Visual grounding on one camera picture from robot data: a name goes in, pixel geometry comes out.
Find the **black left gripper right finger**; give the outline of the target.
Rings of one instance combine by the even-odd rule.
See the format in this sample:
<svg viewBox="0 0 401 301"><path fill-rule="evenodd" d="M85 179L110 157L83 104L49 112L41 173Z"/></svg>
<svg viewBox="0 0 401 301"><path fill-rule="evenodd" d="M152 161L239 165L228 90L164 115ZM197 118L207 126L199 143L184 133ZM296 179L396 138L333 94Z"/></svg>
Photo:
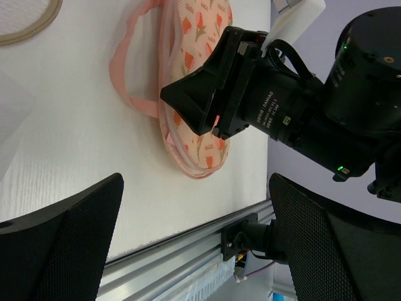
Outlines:
<svg viewBox="0 0 401 301"><path fill-rule="evenodd" d="M274 173L269 192L298 300L400 300L400 225Z"/></svg>

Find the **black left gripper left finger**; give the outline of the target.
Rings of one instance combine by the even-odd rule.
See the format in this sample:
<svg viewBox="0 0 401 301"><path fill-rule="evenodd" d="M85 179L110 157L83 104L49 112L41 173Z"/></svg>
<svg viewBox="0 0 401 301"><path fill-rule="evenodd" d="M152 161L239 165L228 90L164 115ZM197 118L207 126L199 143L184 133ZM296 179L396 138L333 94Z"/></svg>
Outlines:
<svg viewBox="0 0 401 301"><path fill-rule="evenodd" d="M95 300L122 202L114 173L1 223L1 300Z"/></svg>

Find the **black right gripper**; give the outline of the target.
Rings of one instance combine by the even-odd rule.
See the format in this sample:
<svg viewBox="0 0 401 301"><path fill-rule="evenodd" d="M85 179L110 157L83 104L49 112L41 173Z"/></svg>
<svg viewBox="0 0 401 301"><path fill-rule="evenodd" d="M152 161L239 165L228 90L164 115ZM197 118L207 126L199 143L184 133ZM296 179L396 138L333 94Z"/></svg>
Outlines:
<svg viewBox="0 0 401 301"><path fill-rule="evenodd" d="M161 89L161 99L197 135L212 130L224 140L252 126L299 149L311 112L313 75L285 41L262 54L266 33L227 27L212 55L196 71Z"/></svg>

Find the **tulip print laundry bag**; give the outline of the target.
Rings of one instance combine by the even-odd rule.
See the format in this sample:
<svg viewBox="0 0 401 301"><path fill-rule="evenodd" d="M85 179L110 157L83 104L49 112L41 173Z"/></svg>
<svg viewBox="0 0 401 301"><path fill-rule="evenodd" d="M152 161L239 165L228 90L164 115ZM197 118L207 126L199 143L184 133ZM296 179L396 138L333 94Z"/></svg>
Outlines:
<svg viewBox="0 0 401 301"><path fill-rule="evenodd" d="M232 24L229 1L144 1L128 18L126 31L109 65L111 83L119 96L139 112L159 120L165 148L181 171L203 179L225 163L230 142L207 132L197 135L161 99L131 97L126 89L125 67L128 48L138 19L161 7L157 83L162 88L201 67L216 47L225 27Z"/></svg>

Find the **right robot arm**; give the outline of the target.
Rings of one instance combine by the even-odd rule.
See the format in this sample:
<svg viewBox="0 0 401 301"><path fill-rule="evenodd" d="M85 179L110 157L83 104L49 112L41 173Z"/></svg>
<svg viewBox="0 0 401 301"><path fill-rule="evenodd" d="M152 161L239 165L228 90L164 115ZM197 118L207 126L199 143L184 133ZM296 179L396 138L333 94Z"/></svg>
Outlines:
<svg viewBox="0 0 401 301"><path fill-rule="evenodd" d="M400 8L351 20L322 82L286 41L227 27L196 71L161 90L196 134L228 139L253 126L344 182L375 167L368 191L400 201ZM231 249L263 258L360 263L400 261L400 226L321 197L279 174L269 180L275 219L243 221Z"/></svg>

